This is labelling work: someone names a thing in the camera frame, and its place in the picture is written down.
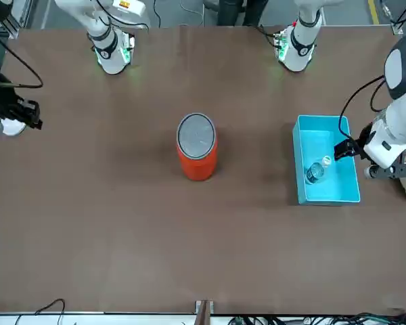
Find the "brown tabletop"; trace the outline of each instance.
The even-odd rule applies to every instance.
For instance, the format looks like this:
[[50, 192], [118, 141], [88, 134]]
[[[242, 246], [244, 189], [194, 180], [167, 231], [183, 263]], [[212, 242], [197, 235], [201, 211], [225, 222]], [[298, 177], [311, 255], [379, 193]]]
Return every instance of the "brown tabletop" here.
[[[293, 74], [250, 28], [141, 31], [135, 64], [97, 65], [85, 31], [26, 31], [13, 43], [43, 77], [42, 131], [0, 139], [0, 311], [54, 298], [67, 310], [388, 313], [406, 308], [406, 197], [362, 176], [361, 204], [297, 205], [292, 128], [340, 113], [382, 74], [387, 27], [323, 28]], [[3, 71], [35, 82], [11, 56]], [[372, 120], [364, 91], [354, 135]], [[376, 106], [389, 103], [385, 90]], [[177, 125], [207, 114], [219, 166], [184, 178]]]

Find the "yellow line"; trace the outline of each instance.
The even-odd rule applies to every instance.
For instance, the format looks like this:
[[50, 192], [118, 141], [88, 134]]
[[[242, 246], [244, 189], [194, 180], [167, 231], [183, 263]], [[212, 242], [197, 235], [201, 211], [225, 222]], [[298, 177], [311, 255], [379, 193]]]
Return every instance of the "yellow line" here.
[[373, 24], [379, 25], [378, 12], [376, 11], [376, 6], [374, 5], [374, 0], [368, 0], [368, 7], [370, 9], [371, 20], [373, 20]]

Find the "blue tray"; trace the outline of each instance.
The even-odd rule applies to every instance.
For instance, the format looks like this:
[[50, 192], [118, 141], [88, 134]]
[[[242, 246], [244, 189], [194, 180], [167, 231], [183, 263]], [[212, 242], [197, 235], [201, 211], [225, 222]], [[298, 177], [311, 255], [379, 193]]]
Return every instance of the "blue tray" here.
[[[338, 130], [339, 116], [300, 115], [293, 128], [296, 184], [299, 204], [343, 205], [358, 203], [359, 185], [353, 157], [334, 160], [334, 146], [345, 139]], [[342, 130], [350, 134], [346, 117]], [[332, 158], [321, 183], [305, 181], [307, 169], [324, 156]]]

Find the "orange can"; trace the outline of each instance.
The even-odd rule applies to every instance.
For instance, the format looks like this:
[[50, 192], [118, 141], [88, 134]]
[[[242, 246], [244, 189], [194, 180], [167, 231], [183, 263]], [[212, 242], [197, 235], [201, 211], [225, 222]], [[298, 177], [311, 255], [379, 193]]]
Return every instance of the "orange can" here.
[[215, 126], [204, 114], [185, 116], [177, 128], [177, 153], [185, 175], [193, 181], [204, 181], [217, 165], [218, 139]]

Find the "white robot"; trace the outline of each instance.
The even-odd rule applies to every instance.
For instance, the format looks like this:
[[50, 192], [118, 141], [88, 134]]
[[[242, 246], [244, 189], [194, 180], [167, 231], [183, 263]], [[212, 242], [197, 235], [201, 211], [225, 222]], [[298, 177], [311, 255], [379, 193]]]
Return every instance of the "white robot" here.
[[366, 177], [406, 180], [406, 36], [391, 49], [384, 80], [393, 102], [362, 130], [359, 139], [346, 139], [335, 146], [334, 158], [360, 155], [371, 162]]
[[323, 22], [321, 8], [344, 0], [294, 0], [299, 8], [298, 19], [275, 34], [275, 56], [290, 71], [307, 67], [315, 48], [317, 34]]
[[118, 74], [131, 63], [135, 38], [119, 27], [149, 28], [146, 6], [138, 0], [55, 0], [78, 20], [92, 40], [99, 64], [108, 74]]
[[[97, 61], [108, 74], [118, 74], [132, 60], [134, 36], [123, 32], [120, 27], [150, 27], [146, 7], [138, 0], [55, 2], [87, 29]], [[0, 22], [9, 17], [13, 4], [13, 0], [0, 0]], [[40, 88], [42, 84], [29, 87]], [[0, 73], [0, 135], [19, 135], [27, 126], [42, 128], [38, 103], [18, 96], [11, 82]]]

